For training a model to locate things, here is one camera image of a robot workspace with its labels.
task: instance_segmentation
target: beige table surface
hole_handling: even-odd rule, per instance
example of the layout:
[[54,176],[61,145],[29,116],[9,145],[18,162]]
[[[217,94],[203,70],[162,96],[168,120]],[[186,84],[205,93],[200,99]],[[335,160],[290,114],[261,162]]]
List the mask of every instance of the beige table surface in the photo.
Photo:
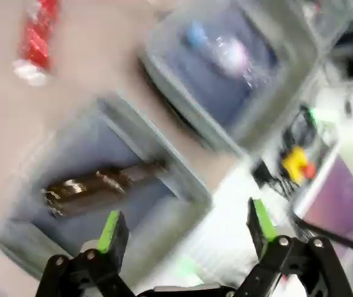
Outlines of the beige table surface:
[[[24,11],[31,0],[0,0],[0,219],[10,203],[10,176],[44,136],[96,93],[118,90],[143,111],[214,190],[237,159],[200,147],[167,113],[137,68],[139,51],[155,25],[145,0],[65,0],[56,24],[53,76],[31,87],[13,73]],[[37,282],[0,252],[0,288],[34,296]]]

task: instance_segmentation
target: metal bolt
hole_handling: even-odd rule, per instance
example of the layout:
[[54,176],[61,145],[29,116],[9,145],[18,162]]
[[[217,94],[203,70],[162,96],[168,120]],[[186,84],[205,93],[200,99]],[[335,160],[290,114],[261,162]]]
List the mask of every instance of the metal bolt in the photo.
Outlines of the metal bolt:
[[319,239],[314,239],[314,245],[318,248],[323,248],[324,247],[324,244],[321,240]]
[[64,262],[64,258],[59,257],[59,258],[57,259],[57,261],[55,262],[55,264],[56,264],[57,266],[60,266],[63,262]]
[[93,251],[90,251],[88,254],[87,254],[87,258],[88,260],[92,260],[95,258],[95,253]]
[[280,238],[280,240],[279,240],[278,242],[279,242],[279,244],[281,244],[282,246],[287,246],[287,245],[289,244],[288,239],[285,238],[285,237]]

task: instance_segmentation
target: red and white wrapper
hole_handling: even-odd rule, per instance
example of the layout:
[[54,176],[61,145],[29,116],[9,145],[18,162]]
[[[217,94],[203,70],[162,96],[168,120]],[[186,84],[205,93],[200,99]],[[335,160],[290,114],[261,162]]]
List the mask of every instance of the red and white wrapper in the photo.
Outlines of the red and white wrapper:
[[48,42],[58,9],[58,0],[34,0],[28,10],[20,59],[14,62],[14,71],[31,85],[45,84],[50,73]]

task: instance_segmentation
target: yellow and orange toy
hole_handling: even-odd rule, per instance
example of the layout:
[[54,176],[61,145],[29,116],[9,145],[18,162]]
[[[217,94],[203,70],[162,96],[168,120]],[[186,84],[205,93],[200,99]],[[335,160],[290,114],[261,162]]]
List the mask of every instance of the yellow and orange toy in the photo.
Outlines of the yellow and orange toy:
[[303,178],[313,178],[315,175],[314,164],[307,162],[305,151],[298,146],[292,148],[281,164],[288,172],[289,178],[297,184],[300,184]]

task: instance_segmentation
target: red package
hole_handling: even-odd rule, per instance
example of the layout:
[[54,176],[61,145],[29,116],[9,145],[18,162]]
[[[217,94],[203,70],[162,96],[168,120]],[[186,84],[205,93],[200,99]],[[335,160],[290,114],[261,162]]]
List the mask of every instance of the red package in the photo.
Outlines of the red package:
[[34,1],[25,22],[20,59],[14,66],[18,76],[32,85],[41,85],[50,71],[48,41],[58,15],[58,0]]

